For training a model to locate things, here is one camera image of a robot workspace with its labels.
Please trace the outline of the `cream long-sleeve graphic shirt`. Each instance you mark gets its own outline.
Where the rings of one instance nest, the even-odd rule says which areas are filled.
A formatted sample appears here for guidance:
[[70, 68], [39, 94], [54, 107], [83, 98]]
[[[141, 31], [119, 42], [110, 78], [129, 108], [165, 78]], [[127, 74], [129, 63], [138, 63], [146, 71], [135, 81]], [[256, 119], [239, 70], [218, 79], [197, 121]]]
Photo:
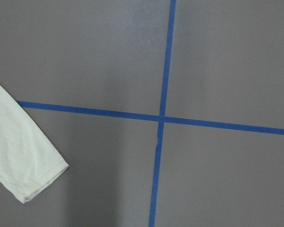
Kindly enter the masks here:
[[37, 124], [0, 85], [0, 182], [25, 204], [68, 167]]

